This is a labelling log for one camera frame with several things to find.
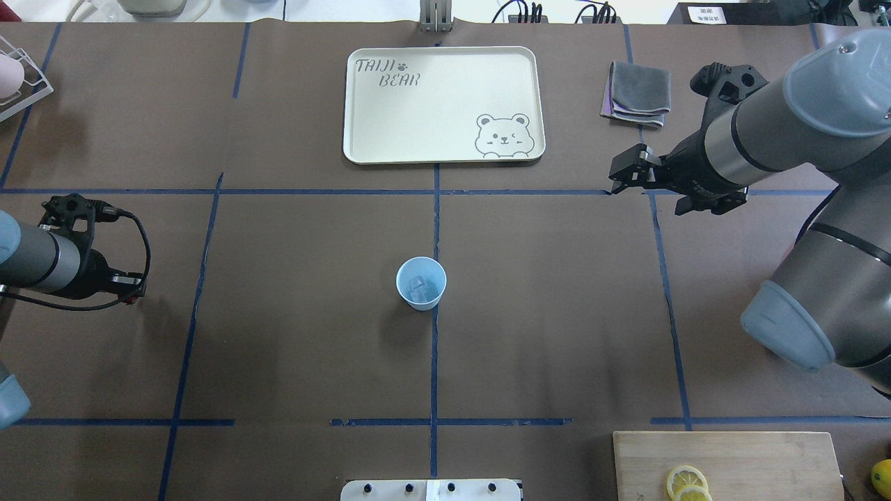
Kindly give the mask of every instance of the black cable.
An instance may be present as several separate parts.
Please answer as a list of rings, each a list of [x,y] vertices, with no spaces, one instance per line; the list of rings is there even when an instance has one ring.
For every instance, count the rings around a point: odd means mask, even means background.
[[[582,19],[582,14],[584,13],[585,10],[587,10],[588,7],[593,7],[593,9],[594,9],[594,15],[593,15],[593,18],[591,19],[592,23],[594,23],[594,24],[609,23],[610,19],[612,19],[612,22],[616,22],[616,17],[618,16],[618,12],[616,12],[616,8],[613,7],[612,5],[610,5],[609,2],[606,2],[606,3],[592,2],[591,0],[583,0],[583,1],[586,1],[588,3],[588,5],[582,7],[582,10],[578,12],[578,15],[576,16],[576,20],[574,21],[573,24],[577,24],[578,20]],[[598,15],[597,7],[595,5],[601,6],[600,15]]]
[[[838,190],[840,189],[841,185],[836,186],[835,189],[832,190],[832,192],[829,194],[829,196],[824,198],[823,201],[821,201],[820,204],[817,205],[816,209],[811,212],[811,215],[808,216],[807,219],[805,219],[805,223],[801,226],[801,230],[798,231],[798,236],[795,237],[795,243],[798,243],[798,241],[805,236],[807,228],[811,227],[813,221],[817,218],[817,216],[820,215],[821,212],[823,212],[823,209],[826,209],[826,206],[829,205],[833,198],[835,198],[836,193],[838,193]]]
[[[105,303],[103,305],[98,305],[98,306],[67,306],[67,305],[62,305],[62,304],[57,304],[57,303],[51,303],[48,301],[38,300],[35,298],[30,298],[28,296],[21,296],[19,294],[13,294],[12,292],[0,292],[0,298],[9,298],[11,300],[24,301],[26,303],[36,304],[38,306],[44,306],[47,308],[61,309],[64,311],[96,311],[96,310],[100,310],[100,309],[111,308],[112,306],[115,306],[119,303],[129,300],[130,298],[135,296],[136,293],[139,292],[139,290],[142,288],[145,280],[149,277],[149,267],[151,265],[151,247],[149,247],[149,236],[145,233],[145,228],[143,227],[143,223],[139,220],[139,218],[136,217],[136,215],[134,215],[131,212],[127,212],[126,210],[122,210],[122,209],[118,209],[118,215],[121,216],[122,218],[133,219],[133,222],[136,223],[136,227],[139,228],[139,235],[142,236],[143,243],[145,244],[145,269],[143,271],[143,279],[138,285],[134,286],[132,291],[128,292],[126,295],[123,295],[123,296],[117,298],[114,301]]]
[[[501,6],[501,8],[498,9],[498,12],[495,13],[494,18],[492,18],[492,22],[497,21],[497,20],[498,20],[498,16],[501,15],[502,12],[504,12],[504,9],[507,8],[508,5],[513,4],[514,2],[517,3],[517,8],[519,8],[519,14],[517,15],[517,21],[520,21],[520,22],[523,21],[523,10],[524,10],[524,8],[525,8],[525,10],[526,10],[526,16],[528,17],[528,15],[529,15],[529,6],[526,4],[526,1],[525,1],[525,0],[508,0],[507,2],[505,2],[505,3]]]
[[[535,2],[533,2],[531,11],[532,11],[532,17],[529,18],[529,22],[532,22],[532,23],[542,22],[542,5],[536,4]]]
[[[597,5],[595,5],[594,3],[591,3],[591,4],[588,4],[584,7],[582,7],[581,11],[578,11],[578,15],[576,16],[576,20],[573,21],[573,24],[578,24],[578,20],[582,19],[582,14],[584,14],[584,11],[588,10],[588,7],[591,7],[594,9],[594,17],[595,18],[597,17]]]

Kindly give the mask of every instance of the lemon slice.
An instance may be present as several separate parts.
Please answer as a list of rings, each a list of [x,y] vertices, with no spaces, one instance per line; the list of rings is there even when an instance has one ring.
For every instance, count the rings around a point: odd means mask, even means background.
[[[688,464],[682,464],[674,468],[666,478],[666,491],[668,491],[668,497],[671,499],[674,499],[674,495],[677,492],[688,486],[702,487],[706,493],[708,492],[706,476]]]
[[[672,501],[712,501],[712,496],[698,485],[688,485],[677,491]]]

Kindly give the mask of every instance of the gray towel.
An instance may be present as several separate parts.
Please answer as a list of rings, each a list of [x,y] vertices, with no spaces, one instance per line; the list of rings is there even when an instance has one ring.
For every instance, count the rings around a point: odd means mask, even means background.
[[[671,111],[671,72],[613,62],[603,91],[601,115],[662,127]]]

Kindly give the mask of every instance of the metal bracket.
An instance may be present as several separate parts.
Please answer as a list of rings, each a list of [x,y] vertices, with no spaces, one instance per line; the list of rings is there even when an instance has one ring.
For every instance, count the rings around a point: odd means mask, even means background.
[[[421,0],[421,31],[452,31],[452,0]]]
[[[523,482],[509,479],[352,480],[340,501],[523,501]]]

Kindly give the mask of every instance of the bear illustration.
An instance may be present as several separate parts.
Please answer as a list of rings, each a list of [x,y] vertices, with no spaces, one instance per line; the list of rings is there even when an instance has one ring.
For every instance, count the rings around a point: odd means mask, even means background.
[[[477,118],[479,136],[477,150],[483,158],[529,158],[535,141],[529,134],[529,117],[522,113],[509,119],[496,119],[492,115]]]

